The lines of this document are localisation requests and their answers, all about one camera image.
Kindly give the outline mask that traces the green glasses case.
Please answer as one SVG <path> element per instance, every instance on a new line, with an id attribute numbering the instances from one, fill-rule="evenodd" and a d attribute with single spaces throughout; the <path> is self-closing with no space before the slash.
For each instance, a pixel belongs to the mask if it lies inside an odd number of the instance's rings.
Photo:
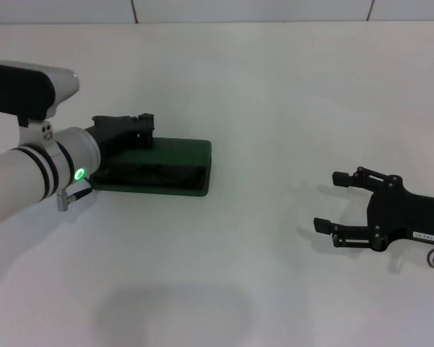
<path id="1" fill-rule="evenodd" d="M 155 137 L 149 148 L 108 157 L 90 176 L 90 185 L 98 191 L 204 197 L 211 164 L 208 140 Z"/>

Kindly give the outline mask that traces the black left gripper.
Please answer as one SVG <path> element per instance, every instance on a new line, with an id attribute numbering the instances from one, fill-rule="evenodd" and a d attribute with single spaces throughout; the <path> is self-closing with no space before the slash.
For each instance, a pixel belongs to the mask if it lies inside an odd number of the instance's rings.
<path id="1" fill-rule="evenodd" d="M 116 155 L 135 146 L 137 149 L 150 149 L 153 146 L 154 115 L 94 116 L 93 125 L 85 131 L 95 140 L 102 156 Z"/>

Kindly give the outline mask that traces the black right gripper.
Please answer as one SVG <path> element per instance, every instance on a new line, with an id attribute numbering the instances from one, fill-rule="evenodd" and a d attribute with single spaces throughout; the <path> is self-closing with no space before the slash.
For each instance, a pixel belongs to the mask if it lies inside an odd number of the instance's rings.
<path id="1" fill-rule="evenodd" d="M 334 171 L 333 184 L 372 192 L 367 207 L 368 226 L 345 226 L 315 218 L 315 231 L 330 235 L 336 248 L 384 251 L 399 239 L 434 244 L 434 197 L 409 192 L 400 176 L 388 176 L 362 166 L 348 174 Z"/>

